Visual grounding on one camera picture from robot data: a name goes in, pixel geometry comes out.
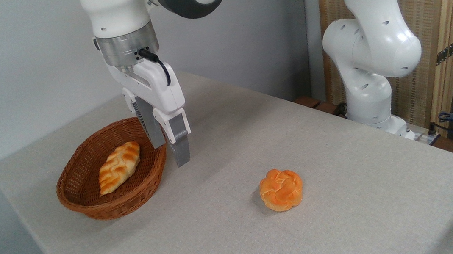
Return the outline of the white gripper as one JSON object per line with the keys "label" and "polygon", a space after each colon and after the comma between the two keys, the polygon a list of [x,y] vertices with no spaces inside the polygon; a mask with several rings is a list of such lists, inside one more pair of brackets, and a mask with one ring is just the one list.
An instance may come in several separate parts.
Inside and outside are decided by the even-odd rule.
{"label": "white gripper", "polygon": [[144,59],[124,72],[110,65],[107,68],[122,85],[127,105],[137,116],[153,148],[166,143],[164,132],[177,166],[188,163],[191,128],[182,108],[185,105],[183,91],[171,66],[165,63],[162,67]]}

